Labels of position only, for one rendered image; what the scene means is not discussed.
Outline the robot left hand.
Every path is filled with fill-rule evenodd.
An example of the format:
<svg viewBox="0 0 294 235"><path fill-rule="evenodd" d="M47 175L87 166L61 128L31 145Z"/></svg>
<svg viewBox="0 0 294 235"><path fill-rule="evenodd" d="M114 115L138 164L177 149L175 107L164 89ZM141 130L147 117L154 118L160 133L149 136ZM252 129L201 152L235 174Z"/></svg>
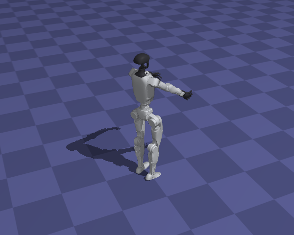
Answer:
<svg viewBox="0 0 294 235"><path fill-rule="evenodd" d="M151 75L154 77L154 78L158 78L159 80L161 80L160 78L162 78L161 76L157 75L157 74L160 74L158 72L155 72L155 73L152 73L149 71L149 73L151 73ZM159 78L160 77L160 78Z"/></svg>

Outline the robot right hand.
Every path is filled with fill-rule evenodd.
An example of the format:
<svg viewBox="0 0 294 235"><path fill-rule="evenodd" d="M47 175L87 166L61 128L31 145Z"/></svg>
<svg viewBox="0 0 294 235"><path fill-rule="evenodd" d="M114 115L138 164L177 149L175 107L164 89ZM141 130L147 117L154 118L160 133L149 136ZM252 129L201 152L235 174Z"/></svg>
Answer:
<svg viewBox="0 0 294 235"><path fill-rule="evenodd" d="M193 94L191 93L192 90L189 91L189 92L185 92L185 91L182 90L182 92L185 93L182 97L184 97L184 99L186 99L186 100L190 99L189 97L191 97L191 95L193 95Z"/></svg>

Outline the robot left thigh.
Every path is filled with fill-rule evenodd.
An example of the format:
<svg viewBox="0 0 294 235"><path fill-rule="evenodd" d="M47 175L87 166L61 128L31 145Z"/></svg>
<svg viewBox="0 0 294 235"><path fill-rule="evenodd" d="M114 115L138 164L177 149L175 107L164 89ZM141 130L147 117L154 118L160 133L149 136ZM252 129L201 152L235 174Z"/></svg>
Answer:
<svg viewBox="0 0 294 235"><path fill-rule="evenodd" d="M135 108L130 114L131 117L134 119L134 124L137 132L135 144L137 146L142 146L144 144L145 120L142 120L139 117L137 117L137 108Z"/></svg>

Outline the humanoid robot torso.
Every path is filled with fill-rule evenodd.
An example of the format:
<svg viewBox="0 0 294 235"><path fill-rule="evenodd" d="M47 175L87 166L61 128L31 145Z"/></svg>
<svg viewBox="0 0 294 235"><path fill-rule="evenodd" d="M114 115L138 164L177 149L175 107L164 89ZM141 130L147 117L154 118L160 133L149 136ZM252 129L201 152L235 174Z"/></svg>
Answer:
<svg viewBox="0 0 294 235"><path fill-rule="evenodd" d="M153 76L145 72L145 74L147 73L146 76L140 78L135 75L136 72L138 72L138 69L132 73L131 79L136 100L141 103L140 107L137 108L137 117L148 121L148 115L153 112L153 109L149 105L154 98L154 87L147 84L147 81L149 78L153 78Z"/></svg>

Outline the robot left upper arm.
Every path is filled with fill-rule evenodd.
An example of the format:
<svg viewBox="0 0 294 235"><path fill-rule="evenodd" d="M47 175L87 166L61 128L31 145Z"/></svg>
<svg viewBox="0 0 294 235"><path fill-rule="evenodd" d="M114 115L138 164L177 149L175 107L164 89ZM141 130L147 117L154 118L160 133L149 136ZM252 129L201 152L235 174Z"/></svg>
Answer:
<svg viewBox="0 0 294 235"><path fill-rule="evenodd" d="M135 68L132 68L129 72L129 76L132 76L132 73L135 71L136 69Z"/></svg>

